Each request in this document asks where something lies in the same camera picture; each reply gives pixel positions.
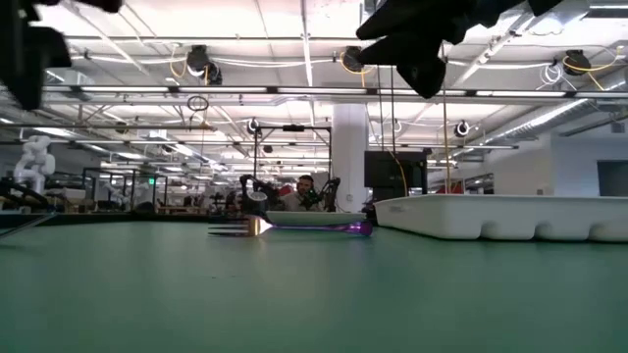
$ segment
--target desk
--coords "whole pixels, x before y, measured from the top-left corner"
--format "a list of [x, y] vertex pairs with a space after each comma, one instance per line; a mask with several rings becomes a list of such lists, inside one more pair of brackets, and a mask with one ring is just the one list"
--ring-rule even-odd
[[157, 213], [164, 215], [172, 215], [175, 213], [187, 213], [187, 214], [196, 214], [202, 215], [207, 213], [206, 208], [202, 207], [184, 207], [184, 206], [158, 206]]

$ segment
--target white wall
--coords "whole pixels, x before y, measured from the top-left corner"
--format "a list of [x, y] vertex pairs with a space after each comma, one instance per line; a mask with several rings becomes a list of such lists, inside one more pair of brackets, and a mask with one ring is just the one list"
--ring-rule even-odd
[[554, 137], [551, 150], [555, 195], [600, 196], [598, 161], [628, 161], [628, 138]]
[[541, 189], [544, 195], [600, 196], [598, 161], [628, 161], [628, 137], [544, 135], [519, 146], [493, 151], [482, 164], [462, 164], [451, 177], [493, 173], [495, 194], [500, 195], [536, 195]]
[[[544, 195], [553, 194], [550, 137], [539, 141], [519, 143], [516, 150], [494, 150], [487, 154], [484, 163], [463, 163], [451, 171], [452, 179], [467, 179], [493, 174], [495, 194]], [[430, 174], [429, 179], [442, 179], [444, 173]]]

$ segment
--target ceiling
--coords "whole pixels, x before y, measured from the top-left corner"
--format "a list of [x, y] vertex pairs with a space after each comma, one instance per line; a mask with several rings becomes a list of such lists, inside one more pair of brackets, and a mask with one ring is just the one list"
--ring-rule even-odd
[[[191, 45], [205, 44], [210, 59], [222, 71], [224, 86], [387, 88], [393, 84], [394, 88], [407, 89], [407, 84], [391, 68], [367, 68], [366, 74], [353, 75], [337, 61], [346, 46], [369, 44], [355, 38], [356, 29], [368, 17], [360, 9], [359, 0], [127, 0], [120, 14], [108, 15], [93, 8], [65, 3], [63, 6], [40, 7], [42, 22], [39, 25], [55, 27], [67, 36], [74, 66], [71, 70], [49, 71], [51, 82], [60, 77], [63, 80], [61, 84], [202, 85], [202, 79], [184, 71], [182, 60]], [[568, 76], [551, 69], [548, 72], [548, 65], [554, 59], [561, 60], [569, 49], [583, 50], [594, 66], [614, 63], [607, 70], [595, 72], [597, 78], [622, 70], [625, 65], [623, 45], [628, 34], [628, 19], [588, 16], [551, 31], [543, 32], [540, 27], [534, 27], [521, 31], [503, 47], [497, 46], [499, 39], [508, 35], [509, 27], [519, 15], [514, 11], [505, 13], [495, 27], [473, 27], [461, 44], [445, 44], [449, 62], [445, 87], [449, 90], [595, 90], [591, 88], [594, 83], [587, 75]], [[305, 30], [307, 41], [303, 40]], [[494, 50], [486, 58], [486, 63], [473, 75], [461, 79], [473, 61], [490, 48]], [[311, 75], [308, 73], [308, 62], [311, 62]], [[97, 92], [89, 94], [90, 101], [81, 101], [64, 94], [49, 93], [41, 111], [29, 118], [31, 122], [50, 124], [98, 126], [127, 122], [130, 125], [161, 126], [160, 129], [166, 132], [160, 136], [173, 141], [245, 142], [252, 140], [246, 132], [246, 125], [253, 117], [263, 126], [330, 126], [334, 105], [350, 101], [366, 104], [373, 133], [380, 135], [380, 122], [384, 122], [384, 140], [392, 140], [393, 104], [390, 96], [382, 99], [380, 107], [379, 97], [216, 93], [203, 95], [210, 107], [206, 112], [197, 113], [190, 111], [185, 104], [189, 96]], [[540, 106], [560, 103], [559, 100], [520, 99], [516, 96], [499, 99], [472, 97], [450, 99], [444, 110], [442, 98], [431, 101], [415, 95], [396, 98], [394, 118], [397, 122], [394, 129], [398, 144], [444, 144], [445, 110], [449, 128], [463, 120], [472, 127], [465, 141], [457, 140], [449, 132], [448, 143], [464, 144], [490, 135]], [[131, 105], [127, 100], [136, 102]], [[10, 104], [8, 100], [0, 103]], [[182, 122], [189, 124], [193, 115], [196, 116], [192, 121], [195, 126], [204, 120], [217, 131], [170, 128], [181, 126]], [[17, 122], [25, 120], [26, 116], [13, 118]], [[80, 130], [76, 133], [73, 138], [82, 136], [91, 140], [149, 138], [148, 131], [135, 129], [126, 134], [110, 129]], [[315, 139], [320, 146], [277, 146], [273, 153], [262, 154], [265, 157], [326, 157], [326, 138]], [[371, 142], [377, 143], [378, 138], [372, 136]], [[268, 143], [279, 141], [307, 143], [313, 141], [313, 135], [278, 130], [266, 138]], [[134, 153], [166, 162], [185, 161], [185, 155], [164, 155], [157, 144], [102, 144], [100, 147], [110, 152], [129, 151], [131, 148]], [[232, 146], [218, 144], [190, 144], [189, 148], [196, 152], [202, 149], [204, 156], [217, 163], [250, 163], [248, 157], [252, 155], [250, 146], [236, 150]], [[436, 149], [436, 153], [443, 155], [443, 150]], [[108, 153], [102, 153], [102, 157], [121, 158]], [[324, 170], [327, 164], [314, 162], [314, 165], [318, 171]], [[280, 174], [285, 170], [269, 171]]]

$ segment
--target white pillar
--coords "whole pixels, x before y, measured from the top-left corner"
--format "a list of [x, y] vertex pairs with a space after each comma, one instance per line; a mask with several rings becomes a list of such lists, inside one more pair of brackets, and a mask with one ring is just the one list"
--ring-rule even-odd
[[332, 168], [340, 178], [337, 199], [339, 212], [360, 212], [367, 200], [364, 187], [364, 151], [369, 143], [365, 104], [334, 106], [332, 122]]

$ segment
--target white humanoid robot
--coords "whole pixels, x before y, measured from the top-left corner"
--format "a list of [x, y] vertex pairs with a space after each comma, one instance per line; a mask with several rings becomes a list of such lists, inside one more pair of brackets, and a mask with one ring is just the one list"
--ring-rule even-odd
[[31, 189], [40, 195], [43, 195], [46, 176], [55, 173], [55, 157], [48, 154], [50, 142], [48, 136], [29, 137], [23, 146], [24, 154], [13, 171], [16, 183], [31, 180]]
[[109, 182], [105, 182], [103, 184], [103, 187], [105, 189], [107, 189], [109, 192], [111, 192], [111, 199], [120, 203], [121, 205], [123, 205], [125, 207], [125, 209], [127, 209], [129, 207], [130, 204], [130, 200], [127, 196], [125, 196], [122, 193], [121, 189], [117, 189], [115, 188], [112, 184], [110, 184]]

